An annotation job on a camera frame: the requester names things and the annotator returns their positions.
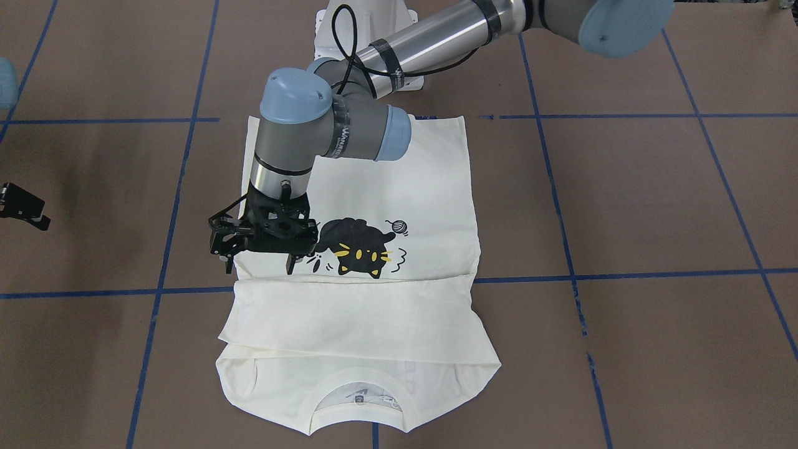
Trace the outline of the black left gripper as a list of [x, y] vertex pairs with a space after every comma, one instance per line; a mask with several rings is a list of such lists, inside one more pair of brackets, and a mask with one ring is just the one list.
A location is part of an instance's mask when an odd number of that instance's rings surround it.
[[282, 180], [276, 196], [248, 185], [246, 203], [246, 222], [251, 232], [245, 236], [245, 250], [289, 254], [286, 273], [290, 276], [299, 256], [310, 255], [317, 244], [317, 223], [310, 218], [308, 196], [295, 197], [291, 183]]

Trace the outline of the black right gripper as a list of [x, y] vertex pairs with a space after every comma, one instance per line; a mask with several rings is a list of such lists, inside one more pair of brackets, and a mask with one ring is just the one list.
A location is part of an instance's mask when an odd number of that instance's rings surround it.
[[45, 201], [14, 183], [4, 183], [1, 188], [1, 218], [12, 218], [29, 223], [46, 232], [51, 219], [44, 215]]

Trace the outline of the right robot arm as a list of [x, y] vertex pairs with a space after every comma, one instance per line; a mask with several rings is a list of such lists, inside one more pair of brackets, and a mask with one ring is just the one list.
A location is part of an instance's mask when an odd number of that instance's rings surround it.
[[[1, 59], [1, 107], [10, 110], [18, 102], [17, 73], [11, 60]], [[51, 219], [44, 214], [45, 201], [17, 184], [6, 182], [1, 188], [1, 217], [26, 222], [46, 232]]]

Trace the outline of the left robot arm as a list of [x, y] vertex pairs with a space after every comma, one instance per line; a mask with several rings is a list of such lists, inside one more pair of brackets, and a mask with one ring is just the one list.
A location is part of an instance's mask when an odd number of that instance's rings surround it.
[[287, 273], [303, 258], [331, 252], [339, 272], [379, 278], [397, 232], [344, 217], [319, 226], [310, 217], [307, 187], [317, 157], [396, 161], [411, 143], [411, 119], [379, 99], [410, 79], [453, 69], [502, 35], [548, 29], [593, 54], [619, 59], [644, 48], [664, 28], [671, 1], [461, 1], [421, 22], [357, 46], [341, 59], [322, 57], [308, 69], [272, 73], [261, 118], [245, 205], [239, 220], [209, 220], [212, 253], [231, 272], [234, 256], [287, 256]]

